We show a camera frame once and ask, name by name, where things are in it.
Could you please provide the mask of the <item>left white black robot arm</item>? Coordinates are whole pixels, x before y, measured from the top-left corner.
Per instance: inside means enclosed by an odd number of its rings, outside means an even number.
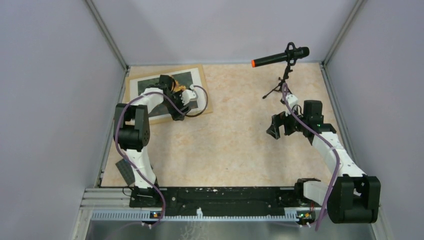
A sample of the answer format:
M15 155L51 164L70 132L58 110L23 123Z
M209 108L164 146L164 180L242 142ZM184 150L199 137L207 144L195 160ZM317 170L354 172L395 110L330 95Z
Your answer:
M194 86L175 90L176 80L169 75L160 75L155 84L149 85L129 103L115 107L114 142L133 171L134 191L149 207L160 202L160 193L155 185L157 177L150 163L147 145L150 141L149 114L159 105L164 105L173 121L183 121L191 110L190 102L196 101Z

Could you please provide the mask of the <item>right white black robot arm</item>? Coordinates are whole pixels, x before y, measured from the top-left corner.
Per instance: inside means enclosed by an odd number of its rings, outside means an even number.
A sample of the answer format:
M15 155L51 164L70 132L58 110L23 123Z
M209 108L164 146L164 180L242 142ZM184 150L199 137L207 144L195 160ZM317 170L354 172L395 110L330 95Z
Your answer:
M303 112L298 111L296 99L283 104L287 110L271 117L267 134L277 140L282 134L302 133L332 172L328 184L315 179L300 180L298 189L293 192L294 202L299 206L307 206L311 201L320 204L335 224L375 223L380 208L381 182L354 163L336 129L324 122L322 102L304 101Z

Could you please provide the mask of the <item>wooden picture frame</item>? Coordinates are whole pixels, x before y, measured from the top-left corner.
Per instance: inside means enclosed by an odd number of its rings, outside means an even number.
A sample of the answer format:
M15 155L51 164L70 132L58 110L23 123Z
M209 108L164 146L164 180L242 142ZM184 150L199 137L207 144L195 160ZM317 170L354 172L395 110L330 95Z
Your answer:
M198 117L203 114L213 112L212 100L206 78L201 64L182 65L182 66L159 66L155 70L148 67L132 67L129 76L125 79L125 92L122 101L129 102L139 96L144 90L159 82L160 75L169 75L176 79L181 85L185 85L188 89L190 85L194 85L195 92L198 95L197 101L188 104L190 110L188 115Z

